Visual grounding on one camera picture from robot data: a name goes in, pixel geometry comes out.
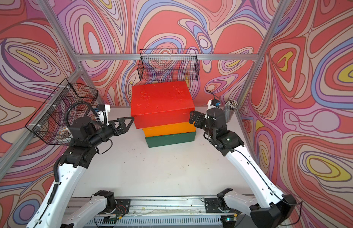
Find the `red shoebox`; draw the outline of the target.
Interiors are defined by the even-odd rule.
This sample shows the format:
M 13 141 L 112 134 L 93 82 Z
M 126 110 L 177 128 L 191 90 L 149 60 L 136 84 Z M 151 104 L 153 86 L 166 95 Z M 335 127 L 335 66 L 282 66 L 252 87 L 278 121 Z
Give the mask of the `red shoebox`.
M 131 116 L 137 129 L 188 122 L 194 110 L 184 81 L 132 87 Z

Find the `orange shoebox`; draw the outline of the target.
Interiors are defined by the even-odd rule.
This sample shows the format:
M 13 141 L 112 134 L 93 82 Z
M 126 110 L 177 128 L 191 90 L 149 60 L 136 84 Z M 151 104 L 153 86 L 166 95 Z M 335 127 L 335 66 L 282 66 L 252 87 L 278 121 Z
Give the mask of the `orange shoebox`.
M 142 129 L 145 137 L 155 137 L 164 135 L 175 135 L 191 133 L 196 131 L 196 127 L 188 122 L 160 125 Z

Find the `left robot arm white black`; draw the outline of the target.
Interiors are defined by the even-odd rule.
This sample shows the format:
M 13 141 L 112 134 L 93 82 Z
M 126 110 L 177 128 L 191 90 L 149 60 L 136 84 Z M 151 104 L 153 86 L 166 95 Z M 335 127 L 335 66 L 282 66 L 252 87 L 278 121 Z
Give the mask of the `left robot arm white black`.
M 53 166 L 54 182 L 41 206 L 27 224 L 28 228 L 82 228 L 99 213 L 112 214 L 118 210 L 113 192 L 98 191 L 88 203 L 64 218 L 64 213 L 81 177 L 89 168 L 98 146 L 112 137 L 129 131 L 133 117 L 110 120 L 109 105 L 94 109 L 85 101 L 70 105 L 64 114 L 64 123 L 72 139 L 64 154 Z

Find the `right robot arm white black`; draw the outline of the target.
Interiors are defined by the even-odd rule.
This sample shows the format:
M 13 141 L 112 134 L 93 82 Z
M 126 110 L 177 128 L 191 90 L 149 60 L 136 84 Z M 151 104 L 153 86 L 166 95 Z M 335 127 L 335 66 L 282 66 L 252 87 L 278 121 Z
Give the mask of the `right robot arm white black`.
M 297 200 L 275 186 L 253 160 L 243 140 L 228 130 L 223 110 L 211 108 L 205 114 L 192 111 L 189 123 L 204 130 L 204 138 L 234 165 L 254 194 L 248 197 L 226 188 L 217 195 L 220 209 L 237 210 L 251 217 L 258 228 L 283 225 L 298 205 Z

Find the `green shoebox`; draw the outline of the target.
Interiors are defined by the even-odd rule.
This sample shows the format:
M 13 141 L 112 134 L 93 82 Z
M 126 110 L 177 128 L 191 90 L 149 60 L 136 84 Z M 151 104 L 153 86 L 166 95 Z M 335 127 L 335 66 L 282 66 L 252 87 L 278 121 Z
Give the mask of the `green shoebox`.
M 167 146 L 179 143 L 188 143 L 195 140 L 196 131 L 190 133 L 173 134 L 173 135 L 162 135 L 146 137 L 146 143 L 149 148 Z

